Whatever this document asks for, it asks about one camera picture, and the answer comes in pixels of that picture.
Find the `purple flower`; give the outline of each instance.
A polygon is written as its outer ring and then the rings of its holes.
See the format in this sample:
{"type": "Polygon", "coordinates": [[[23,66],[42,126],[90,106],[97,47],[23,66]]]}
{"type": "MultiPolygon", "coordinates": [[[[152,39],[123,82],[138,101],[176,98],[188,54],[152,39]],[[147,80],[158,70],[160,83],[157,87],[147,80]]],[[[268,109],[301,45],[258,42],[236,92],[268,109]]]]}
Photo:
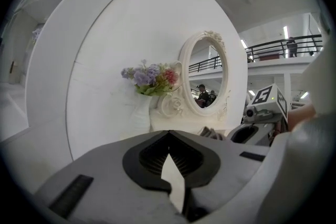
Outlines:
{"type": "Polygon", "coordinates": [[[149,77],[149,84],[154,84],[156,82],[156,76],[160,74],[160,69],[158,65],[150,65],[147,70],[147,75],[149,77]]]}
{"type": "Polygon", "coordinates": [[[134,82],[139,87],[149,85],[150,78],[143,72],[136,71],[134,74],[134,82]]]}
{"type": "Polygon", "coordinates": [[[136,67],[136,68],[134,68],[133,69],[134,70],[134,74],[135,74],[135,72],[142,72],[142,67],[136,67]]]}
{"type": "Polygon", "coordinates": [[[129,68],[124,68],[122,71],[121,71],[121,76],[124,78],[124,79],[129,79],[130,76],[129,76],[129,68]]]}

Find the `white pillar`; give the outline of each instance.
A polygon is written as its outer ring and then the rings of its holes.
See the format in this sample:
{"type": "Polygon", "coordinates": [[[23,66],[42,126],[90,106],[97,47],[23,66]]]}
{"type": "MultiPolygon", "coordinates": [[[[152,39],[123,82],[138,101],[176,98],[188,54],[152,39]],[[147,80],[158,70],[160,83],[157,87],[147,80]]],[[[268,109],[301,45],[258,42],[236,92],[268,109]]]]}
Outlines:
{"type": "Polygon", "coordinates": [[[283,93],[287,102],[287,111],[291,109],[292,102],[292,87],[290,83],[290,73],[284,73],[284,90],[283,93]]]}

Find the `flower arrangement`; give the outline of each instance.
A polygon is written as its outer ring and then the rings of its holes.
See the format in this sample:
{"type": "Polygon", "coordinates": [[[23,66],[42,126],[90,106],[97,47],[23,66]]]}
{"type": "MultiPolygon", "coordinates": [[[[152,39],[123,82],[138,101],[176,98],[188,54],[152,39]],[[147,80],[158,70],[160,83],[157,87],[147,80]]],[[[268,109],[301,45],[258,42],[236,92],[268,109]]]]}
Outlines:
{"type": "Polygon", "coordinates": [[[136,92],[148,96],[163,95],[172,92],[178,75],[168,64],[159,63],[146,66],[146,60],[142,60],[139,67],[124,68],[121,75],[130,79],[136,87],[136,92]]]}

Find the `pink flower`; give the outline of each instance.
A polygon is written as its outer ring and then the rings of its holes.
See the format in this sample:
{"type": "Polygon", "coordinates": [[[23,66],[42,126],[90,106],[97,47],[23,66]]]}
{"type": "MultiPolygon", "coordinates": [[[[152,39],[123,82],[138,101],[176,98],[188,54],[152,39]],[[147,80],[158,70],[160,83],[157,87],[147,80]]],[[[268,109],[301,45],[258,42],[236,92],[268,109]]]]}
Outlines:
{"type": "Polygon", "coordinates": [[[178,75],[173,69],[167,69],[163,74],[171,85],[177,82],[178,75]]]}

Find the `black slot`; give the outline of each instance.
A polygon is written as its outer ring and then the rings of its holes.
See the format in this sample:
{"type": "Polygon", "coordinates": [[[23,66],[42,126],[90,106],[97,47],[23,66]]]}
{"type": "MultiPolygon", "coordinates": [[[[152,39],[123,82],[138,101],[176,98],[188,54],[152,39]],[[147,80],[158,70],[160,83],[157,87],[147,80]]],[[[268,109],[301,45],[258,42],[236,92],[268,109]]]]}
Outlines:
{"type": "Polygon", "coordinates": [[[92,181],[93,177],[85,175],[77,176],[49,206],[49,209],[60,217],[67,218],[87,191],[92,181]]]}
{"type": "Polygon", "coordinates": [[[231,138],[232,142],[245,144],[253,135],[258,132],[257,126],[247,126],[239,129],[231,138]]]}
{"type": "Polygon", "coordinates": [[[240,153],[240,156],[244,157],[244,158],[248,158],[248,159],[253,159],[253,160],[259,161],[259,162],[262,162],[266,157],[264,155],[259,155],[259,154],[256,154],[256,153],[251,153],[251,152],[246,152],[246,151],[240,153]]]}

